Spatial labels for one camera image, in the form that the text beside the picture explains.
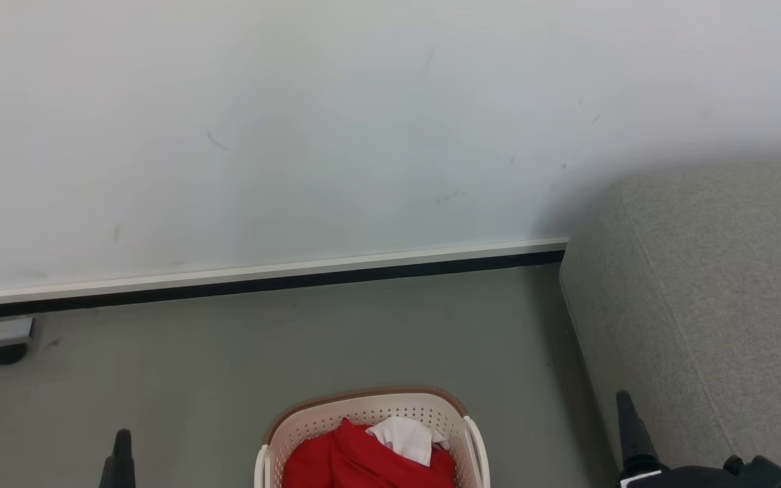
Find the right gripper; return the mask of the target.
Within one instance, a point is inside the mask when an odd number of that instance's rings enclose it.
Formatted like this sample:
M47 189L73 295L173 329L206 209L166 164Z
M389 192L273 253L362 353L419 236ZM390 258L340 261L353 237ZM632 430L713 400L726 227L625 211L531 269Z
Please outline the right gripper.
M622 487L781 487L781 466L756 456L746 463L731 456L722 468L662 467L631 395L617 391Z

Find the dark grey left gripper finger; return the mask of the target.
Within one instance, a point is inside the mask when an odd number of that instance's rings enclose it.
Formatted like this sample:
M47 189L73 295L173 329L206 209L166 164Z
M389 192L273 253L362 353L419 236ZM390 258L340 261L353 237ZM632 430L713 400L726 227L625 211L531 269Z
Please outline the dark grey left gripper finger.
M112 453L105 460L99 486L100 488L136 488L130 430L118 430Z

